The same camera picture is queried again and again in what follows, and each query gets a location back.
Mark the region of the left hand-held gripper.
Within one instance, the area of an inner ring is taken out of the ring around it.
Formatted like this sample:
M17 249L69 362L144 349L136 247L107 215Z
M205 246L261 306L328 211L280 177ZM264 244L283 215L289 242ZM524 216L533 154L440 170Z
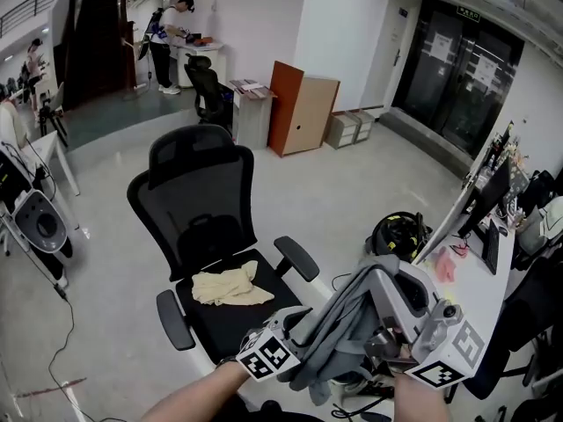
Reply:
M311 307L279 309L262 327L244 337L236 361L256 382L276 379L290 382L303 365L309 348L297 326L312 312Z

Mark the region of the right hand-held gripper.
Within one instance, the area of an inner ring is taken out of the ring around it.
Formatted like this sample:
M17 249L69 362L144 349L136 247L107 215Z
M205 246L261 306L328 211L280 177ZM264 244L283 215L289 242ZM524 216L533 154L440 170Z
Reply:
M448 388L475 375L485 342L465 318L428 321L440 297L430 276L407 262L377 262L369 289L383 328L364 344L384 363L430 388Z

